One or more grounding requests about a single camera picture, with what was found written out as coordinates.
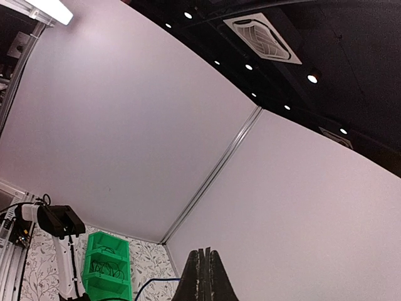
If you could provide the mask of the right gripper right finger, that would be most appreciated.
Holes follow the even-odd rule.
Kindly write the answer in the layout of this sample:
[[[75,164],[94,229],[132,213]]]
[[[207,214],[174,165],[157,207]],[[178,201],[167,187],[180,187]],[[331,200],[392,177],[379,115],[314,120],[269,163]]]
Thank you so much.
[[[206,248],[204,300],[238,301],[217,250]]]

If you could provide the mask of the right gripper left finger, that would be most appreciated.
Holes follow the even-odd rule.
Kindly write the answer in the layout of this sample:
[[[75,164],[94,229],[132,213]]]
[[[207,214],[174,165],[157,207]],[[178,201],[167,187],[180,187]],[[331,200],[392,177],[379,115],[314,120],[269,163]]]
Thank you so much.
[[[189,253],[172,301],[204,300],[204,250]]]

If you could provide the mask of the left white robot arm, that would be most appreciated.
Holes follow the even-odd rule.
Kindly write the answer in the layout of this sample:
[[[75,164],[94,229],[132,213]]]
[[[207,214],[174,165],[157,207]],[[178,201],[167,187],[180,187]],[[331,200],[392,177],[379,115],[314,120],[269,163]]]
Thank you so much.
[[[89,300],[81,278],[77,247],[80,235],[86,233],[84,222],[68,205],[45,206],[20,203],[16,206],[18,220],[38,224],[51,235],[56,251],[60,300]]]

